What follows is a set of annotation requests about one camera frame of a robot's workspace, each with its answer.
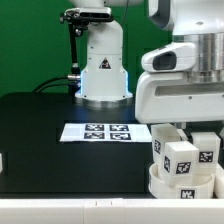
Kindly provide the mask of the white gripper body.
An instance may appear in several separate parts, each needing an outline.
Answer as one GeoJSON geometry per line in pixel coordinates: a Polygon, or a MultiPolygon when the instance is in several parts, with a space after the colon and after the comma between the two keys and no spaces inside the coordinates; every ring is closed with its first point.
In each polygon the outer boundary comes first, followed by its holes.
{"type": "Polygon", "coordinates": [[[189,83],[183,72],[144,72],[135,118],[144,124],[224,120],[224,82],[189,83]]]}

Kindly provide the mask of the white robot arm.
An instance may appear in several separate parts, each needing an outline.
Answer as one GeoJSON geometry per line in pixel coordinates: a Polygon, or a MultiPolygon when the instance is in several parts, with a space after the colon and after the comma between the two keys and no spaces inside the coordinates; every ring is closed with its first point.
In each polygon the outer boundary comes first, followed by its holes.
{"type": "Polygon", "coordinates": [[[143,124],[224,120],[224,0],[147,2],[149,26],[133,20],[142,70],[135,118],[143,124]]]}

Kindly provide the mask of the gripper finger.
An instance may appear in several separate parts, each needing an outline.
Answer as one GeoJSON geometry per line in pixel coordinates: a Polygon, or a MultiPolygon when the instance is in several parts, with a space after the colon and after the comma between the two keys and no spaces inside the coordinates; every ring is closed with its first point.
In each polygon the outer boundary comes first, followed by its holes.
{"type": "Polygon", "coordinates": [[[182,140],[187,140],[188,137],[186,133],[184,132],[184,129],[186,128],[186,124],[184,122],[179,122],[175,124],[175,127],[181,137],[182,140]]]}

